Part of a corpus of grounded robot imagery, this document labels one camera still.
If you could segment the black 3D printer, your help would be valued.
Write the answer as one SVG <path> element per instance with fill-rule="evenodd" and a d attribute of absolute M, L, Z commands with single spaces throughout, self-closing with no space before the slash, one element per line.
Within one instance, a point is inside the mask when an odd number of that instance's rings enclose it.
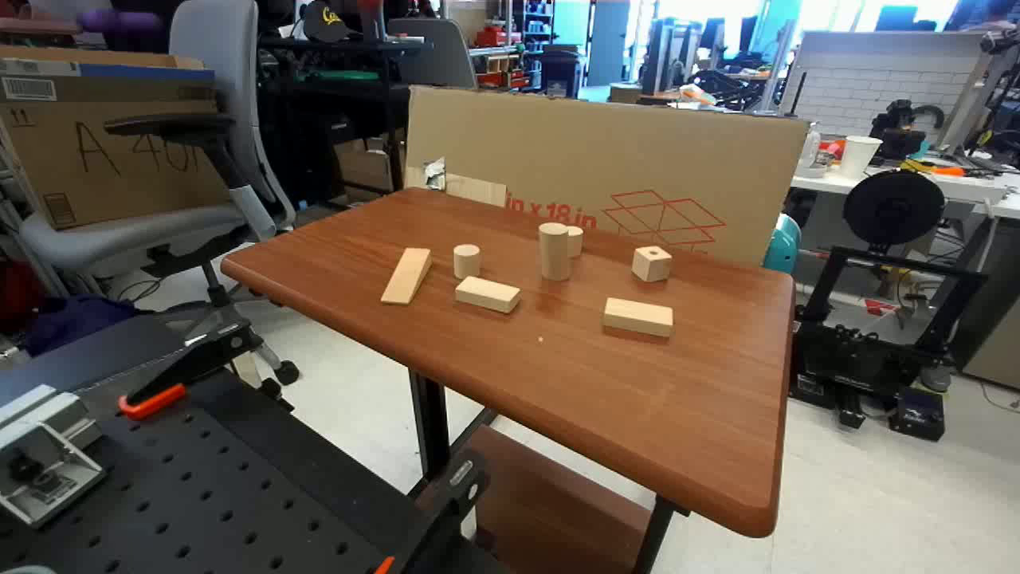
<path fill-rule="evenodd" d="M 877 409 L 894 433 L 937 444 L 946 433 L 943 392 L 930 385 L 956 367 L 951 328 L 982 291 L 977 271 L 894 254 L 943 221 L 943 191 L 909 170 L 862 174 L 844 196 L 844 223 L 861 250 L 831 246 L 805 302 L 796 310 L 789 396 L 827 409 L 842 427 L 861 427 Z M 877 328 L 831 322 L 838 286 L 861 285 L 862 311 L 904 328 L 909 341 Z"/>

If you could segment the thin wooden cylinder block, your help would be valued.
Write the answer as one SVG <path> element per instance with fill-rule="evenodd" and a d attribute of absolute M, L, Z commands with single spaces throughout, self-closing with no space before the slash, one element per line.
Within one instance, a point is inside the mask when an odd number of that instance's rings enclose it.
<path fill-rule="evenodd" d="M 569 257 L 583 253 L 583 227 L 568 227 L 568 253 Z"/>

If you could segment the rectangular wooden block left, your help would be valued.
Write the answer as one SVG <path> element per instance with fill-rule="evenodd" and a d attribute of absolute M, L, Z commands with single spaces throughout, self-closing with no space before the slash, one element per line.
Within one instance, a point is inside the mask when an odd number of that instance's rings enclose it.
<path fill-rule="evenodd" d="M 484 281 L 484 276 L 462 276 L 454 285 L 454 298 L 479 305 L 479 310 L 490 310 L 490 311 L 514 311 L 518 302 L 521 291 L 514 285 L 500 285 L 500 281 Z"/>

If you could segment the rectangular wooden block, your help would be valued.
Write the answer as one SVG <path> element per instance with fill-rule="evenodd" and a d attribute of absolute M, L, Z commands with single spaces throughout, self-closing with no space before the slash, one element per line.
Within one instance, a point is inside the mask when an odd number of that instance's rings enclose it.
<path fill-rule="evenodd" d="M 454 298 L 479 305 L 479 310 L 490 310 L 490 311 L 514 311 L 518 302 L 521 291 L 514 285 L 500 285 L 500 281 L 484 281 L 484 276 L 462 276 L 454 285 Z"/>
<path fill-rule="evenodd" d="M 608 295 L 603 305 L 603 325 L 633 333 L 633 334 L 651 334 L 651 337 L 670 337 L 672 310 L 659 302 Z"/>

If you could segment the wooden cube block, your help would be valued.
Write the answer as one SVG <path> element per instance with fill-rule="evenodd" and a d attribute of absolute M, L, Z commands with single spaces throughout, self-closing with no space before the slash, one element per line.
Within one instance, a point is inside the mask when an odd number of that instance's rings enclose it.
<path fill-rule="evenodd" d="M 672 275 L 672 254 L 664 246 L 638 246 L 630 254 L 630 275 L 642 285 L 665 281 Z"/>

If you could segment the grey metal bracket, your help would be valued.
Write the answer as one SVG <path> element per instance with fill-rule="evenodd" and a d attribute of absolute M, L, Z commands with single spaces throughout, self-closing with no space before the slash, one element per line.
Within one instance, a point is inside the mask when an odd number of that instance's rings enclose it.
<path fill-rule="evenodd" d="M 0 409 L 0 510 L 24 529 L 53 520 L 96 487 L 106 469 L 89 456 L 97 419 L 76 392 L 33 385 Z"/>

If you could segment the orange handled clamp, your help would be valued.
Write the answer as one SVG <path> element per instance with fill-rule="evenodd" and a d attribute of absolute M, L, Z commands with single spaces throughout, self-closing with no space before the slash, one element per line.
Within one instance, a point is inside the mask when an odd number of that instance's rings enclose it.
<path fill-rule="evenodd" d="M 219 373 L 232 358 L 253 347 L 253 333 L 232 325 L 213 334 L 196 334 L 184 345 L 184 355 L 172 359 L 163 373 L 133 392 L 117 397 L 117 410 L 130 422 L 148 422 L 158 410 L 178 404 L 190 385 Z"/>

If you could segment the wooden table with legs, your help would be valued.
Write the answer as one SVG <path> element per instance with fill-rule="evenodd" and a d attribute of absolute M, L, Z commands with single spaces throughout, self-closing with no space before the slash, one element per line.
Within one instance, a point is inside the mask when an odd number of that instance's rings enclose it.
<path fill-rule="evenodd" d="M 397 253 L 473 239 L 484 271 L 521 291 L 500 317 L 454 298 L 436 264 L 406 305 L 378 298 Z M 777 526 L 794 281 L 685 254 L 639 285 L 627 242 L 596 233 L 565 285 L 534 268 L 526 212 L 397 191 L 241 250 L 224 271 L 484 409 L 638 481 L 737 536 Z M 672 310 L 672 334 L 603 325 L 608 295 Z"/>

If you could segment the teal ball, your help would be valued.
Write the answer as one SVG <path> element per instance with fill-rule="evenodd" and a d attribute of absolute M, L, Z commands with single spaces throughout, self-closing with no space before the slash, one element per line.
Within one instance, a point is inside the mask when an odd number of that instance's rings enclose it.
<path fill-rule="evenodd" d="M 789 275 L 796 268 L 800 236 L 800 223 L 789 212 L 780 212 L 773 221 L 762 264 Z"/>

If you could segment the rectangular wooden block right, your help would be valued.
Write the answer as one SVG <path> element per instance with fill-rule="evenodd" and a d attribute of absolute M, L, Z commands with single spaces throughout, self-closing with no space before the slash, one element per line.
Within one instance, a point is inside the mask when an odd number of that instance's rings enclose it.
<path fill-rule="evenodd" d="M 651 337 L 670 337 L 672 310 L 659 302 L 608 295 L 603 305 L 603 325 L 633 333 L 633 334 L 651 334 Z"/>

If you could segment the short wooden cylinder block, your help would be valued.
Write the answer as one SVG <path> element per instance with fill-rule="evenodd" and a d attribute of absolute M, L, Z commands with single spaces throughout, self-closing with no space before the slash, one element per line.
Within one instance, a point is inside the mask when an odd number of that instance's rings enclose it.
<path fill-rule="evenodd" d="M 481 250 L 473 242 L 460 242 L 452 250 L 452 275 L 454 276 L 471 276 L 481 271 Z"/>

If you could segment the long wooden cylinder block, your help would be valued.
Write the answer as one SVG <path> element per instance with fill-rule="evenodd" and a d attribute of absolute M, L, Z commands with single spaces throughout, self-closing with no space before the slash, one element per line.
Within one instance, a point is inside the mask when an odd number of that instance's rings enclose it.
<path fill-rule="evenodd" d="M 569 276 L 569 250 L 568 250 L 568 227 L 565 223 L 541 223 L 537 227 L 537 275 L 543 281 L 568 281 Z"/>

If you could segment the flat wooden plank block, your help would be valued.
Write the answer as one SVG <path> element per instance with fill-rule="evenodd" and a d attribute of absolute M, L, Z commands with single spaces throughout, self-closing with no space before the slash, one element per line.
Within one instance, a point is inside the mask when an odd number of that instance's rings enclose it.
<path fill-rule="evenodd" d="M 397 264 L 389 275 L 389 285 L 383 286 L 378 298 L 389 305 L 406 305 L 422 285 L 430 271 L 430 253 L 406 246 L 397 257 Z"/>

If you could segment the black perforated bench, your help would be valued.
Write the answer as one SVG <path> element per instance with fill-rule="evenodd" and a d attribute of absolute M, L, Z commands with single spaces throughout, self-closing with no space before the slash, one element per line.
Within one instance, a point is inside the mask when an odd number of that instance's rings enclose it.
<path fill-rule="evenodd" d="M 50 574 L 507 574 L 460 536 L 460 500 L 419 507 L 282 403 L 219 371 L 133 422 L 115 396 L 167 359 L 126 322 L 0 373 L 0 396 L 71 390 L 97 419 L 101 478 L 53 520 L 0 524 L 0 568 Z"/>

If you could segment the grey office chair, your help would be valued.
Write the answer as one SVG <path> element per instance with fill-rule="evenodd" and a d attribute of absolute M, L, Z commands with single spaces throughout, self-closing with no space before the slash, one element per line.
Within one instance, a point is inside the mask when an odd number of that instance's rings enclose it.
<path fill-rule="evenodd" d="M 208 333 L 299 371 L 240 317 L 216 260 L 294 221 L 259 121 L 259 4 L 182 0 L 167 54 L 28 49 L 2 65 L 2 151 L 28 210 L 15 239 L 50 295 L 201 271 Z"/>

